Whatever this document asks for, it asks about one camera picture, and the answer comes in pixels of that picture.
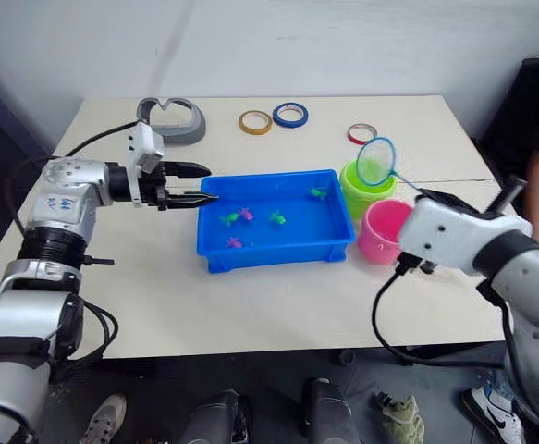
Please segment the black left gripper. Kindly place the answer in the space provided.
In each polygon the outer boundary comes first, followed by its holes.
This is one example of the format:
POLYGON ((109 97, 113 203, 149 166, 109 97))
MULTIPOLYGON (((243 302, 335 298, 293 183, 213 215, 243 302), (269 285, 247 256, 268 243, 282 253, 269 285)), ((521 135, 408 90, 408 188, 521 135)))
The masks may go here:
POLYGON ((141 202, 157 208, 188 209, 206 206, 218 200, 218 196, 199 191, 186 191, 181 194, 168 194, 166 176, 181 179, 205 178, 212 175, 206 166, 192 162, 160 162, 152 172, 142 172, 138 178, 141 202))

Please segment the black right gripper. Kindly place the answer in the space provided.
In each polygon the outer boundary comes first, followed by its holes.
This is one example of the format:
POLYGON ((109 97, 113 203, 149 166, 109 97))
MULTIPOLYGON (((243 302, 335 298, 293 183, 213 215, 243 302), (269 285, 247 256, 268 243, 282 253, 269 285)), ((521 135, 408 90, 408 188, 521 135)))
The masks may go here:
MULTIPOLYGON (((509 177, 504 183, 504 186, 499 194, 484 211, 484 218, 494 219, 503 216, 506 208, 510 206, 511 203, 518 197, 526 185, 527 182, 524 179, 520 179, 518 177, 509 177)), ((471 216, 477 216, 480 214, 476 208, 462 201, 454 194, 424 188, 420 188, 419 192, 420 193, 417 196, 417 200, 427 198, 460 213, 471 216)))

